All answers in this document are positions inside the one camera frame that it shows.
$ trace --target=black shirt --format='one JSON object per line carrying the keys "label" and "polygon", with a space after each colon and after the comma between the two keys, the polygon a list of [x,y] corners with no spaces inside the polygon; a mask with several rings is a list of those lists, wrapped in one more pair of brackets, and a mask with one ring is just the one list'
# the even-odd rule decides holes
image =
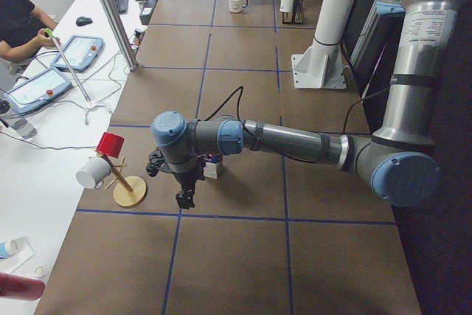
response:
{"label": "black shirt", "polygon": [[0,0],[0,41],[12,48],[21,46],[34,38],[39,29],[46,28],[30,15],[34,8],[30,0]]}

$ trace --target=warning label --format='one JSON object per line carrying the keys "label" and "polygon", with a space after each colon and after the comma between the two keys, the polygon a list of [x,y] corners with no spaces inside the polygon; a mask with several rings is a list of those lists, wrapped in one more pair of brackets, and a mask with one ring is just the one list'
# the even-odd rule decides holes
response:
{"label": "warning label", "polygon": [[446,46],[456,16],[453,10],[424,10],[405,15],[399,46]]}

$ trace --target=wooden base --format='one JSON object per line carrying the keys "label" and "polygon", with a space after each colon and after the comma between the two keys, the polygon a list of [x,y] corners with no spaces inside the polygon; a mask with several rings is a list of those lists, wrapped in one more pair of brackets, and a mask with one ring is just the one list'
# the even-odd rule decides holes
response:
{"label": "wooden base", "polygon": [[129,176],[126,177],[125,180],[133,188],[133,191],[128,192],[123,185],[118,182],[113,191],[113,198],[121,207],[132,207],[146,196],[148,186],[146,186],[145,180],[139,176]]}

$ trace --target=brown table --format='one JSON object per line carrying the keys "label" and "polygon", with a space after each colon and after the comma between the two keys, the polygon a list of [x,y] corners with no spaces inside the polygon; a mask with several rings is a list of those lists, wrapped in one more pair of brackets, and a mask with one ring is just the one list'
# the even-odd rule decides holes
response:
{"label": "brown table", "polygon": [[[111,190],[84,191],[36,314],[420,313],[391,208],[356,176],[245,150],[179,210],[174,178],[145,173],[157,114],[204,118],[239,85],[242,118],[339,134],[352,83],[295,89],[291,75],[321,3],[307,0],[295,27],[278,0],[238,14],[226,0],[159,0],[109,129],[147,197],[123,209]],[[347,130],[369,133],[360,106]]]}

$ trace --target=green clip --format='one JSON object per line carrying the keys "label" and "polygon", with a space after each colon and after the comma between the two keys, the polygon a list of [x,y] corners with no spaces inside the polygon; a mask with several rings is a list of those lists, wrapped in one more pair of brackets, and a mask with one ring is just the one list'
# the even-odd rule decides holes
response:
{"label": "green clip", "polygon": [[52,33],[52,30],[50,28],[46,28],[44,32],[49,36],[49,38],[53,38],[54,35]]}

